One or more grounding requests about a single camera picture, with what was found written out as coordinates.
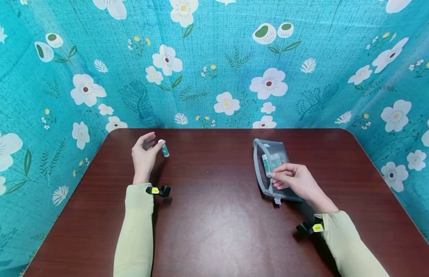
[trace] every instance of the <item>yellow label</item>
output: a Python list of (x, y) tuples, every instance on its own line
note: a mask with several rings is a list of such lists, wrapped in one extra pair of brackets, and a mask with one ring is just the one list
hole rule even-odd
[(322, 227), (322, 224), (314, 224), (313, 231), (314, 233), (323, 232), (324, 228)]

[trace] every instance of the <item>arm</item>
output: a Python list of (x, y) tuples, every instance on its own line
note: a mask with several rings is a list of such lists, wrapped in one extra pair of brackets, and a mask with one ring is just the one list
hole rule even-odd
[(144, 277), (153, 261), (153, 195), (145, 192), (150, 183), (127, 187), (125, 217), (116, 246), (113, 276)]
[(125, 193), (125, 217), (116, 245), (113, 276), (147, 277), (153, 263), (153, 195), (145, 192), (156, 155), (165, 144), (155, 145), (154, 132), (138, 139), (132, 148), (133, 185)]
[(339, 211), (320, 189), (307, 167), (283, 164), (271, 173), (276, 189), (290, 187), (305, 199), (315, 216), (323, 219), (325, 239), (342, 277), (388, 277), (387, 272), (359, 237), (346, 212)]

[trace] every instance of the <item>hand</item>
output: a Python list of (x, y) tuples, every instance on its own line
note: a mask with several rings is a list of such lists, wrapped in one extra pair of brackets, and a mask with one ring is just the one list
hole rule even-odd
[(296, 195), (305, 199), (315, 213), (339, 212), (339, 209), (325, 195), (305, 165), (282, 164), (276, 167), (270, 175), (276, 189), (281, 190), (290, 187)]
[(149, 132), (140, 137), (132, 148), (134, 165), (133, 184), (148, 183), (151, 170), (155, 165), (156, 155), (161, 150), (165, 141), (155, 145), (155, 132)]

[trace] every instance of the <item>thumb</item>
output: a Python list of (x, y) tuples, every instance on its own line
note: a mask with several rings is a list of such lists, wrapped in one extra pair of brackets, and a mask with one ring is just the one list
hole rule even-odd
[(287, 176), (285, 174), (282, 173), (275, 173), (275, 172), (271, 172), (270, 176), (276, 180), (282, 181), (288, 185), (290, 185), (292, 183), (293, 177), (291, 176)]
[(162, 146), (165, 144), (165, 140), (160, 140), (158, 143), (156, 143), (155, 146), (151, 149), (155, 154), (158, 154)]

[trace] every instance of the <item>green leaf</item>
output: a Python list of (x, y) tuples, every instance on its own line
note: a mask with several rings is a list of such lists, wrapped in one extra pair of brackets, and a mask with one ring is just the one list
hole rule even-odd
[(58, 58), (55, 60), (55, 62), (69, 62), (69, 61), (66, 60), (65, 58)]
[(289, 46), (285, 47), (284, 49), (282, 49), (282, 52), (285, 51), (290, 51), (295, 49), (296, 47), (298, 47), (298, 45), (302, 42), (302, 40), (298, 40), (296, 42), (293, 42), (292, 44), (290, 44)]
[(182, 75), (177, 77), (177, 79), (173, 82), (173, 84), (171, 84), (171, 87), (176, 87), (177, 85), (180, 84), (180, 82), (182, 81)]
[(27, 183), (27, 181), (22, 181), (22, 182), (20, 182), (20, 183), (19, 183), (19, 184), (17, 184), (16, 186), (11, 187), (10, 189), (8, 189), (4, 194), (10, 194), (10, 193), (12, 193), (12, 192), (14, 192), (14, 191), (16, 191), (16, 190), (20, 189), (20, 187), (22, 187), (22, 186), (24, 186), (24, 185), (25, 185), (25, 183)]
[(269, 48), (269, 50), (270, 50), (271, 52), (273, 52), (273, 53), (276, 53), (276, 54), (279, 54), (279, 53), (280, 53), (280, 52), (279, 52), (279, 49), (276, 49), (276, 48), (271, 47), (271, 46), (268, 46), (268, 48)]
[(70, 53), (68, 53), (68, 57), (69, 58), (71, 58), (72, 56), (74, 56), (75, 54), (76, 54), (76, 52), (78, 51), (78, 47), (77, 46), (73, 46), (71, 49), (70, 49)]
[(162, 88), (163, 90), (170, 91), (170, 89), (168, 87), (163, 87), (162, 85), (158, 85), (158, 87)]
[(23, 172), (25, 173), (25, 176), (27, 176), (28, 171), (30, 170), (30, 166), (32, 164), (32, 153), (30, 150), (27, 149), (27, 152), (25, 153), (25, 158), (23, 160)]
[(188, 37), (188, 35), (191, 33), (191, 31), (193, 30), (193, 26), (194, 26), (194, 24), (191, 24), (191, 25), (189, 25), (188, 26), (188, 28), (187, 29), (185, 29), (185, 32), (184, 32), (184, 34), (182, 35), (182, 38), (186, 38), (186, 37)]

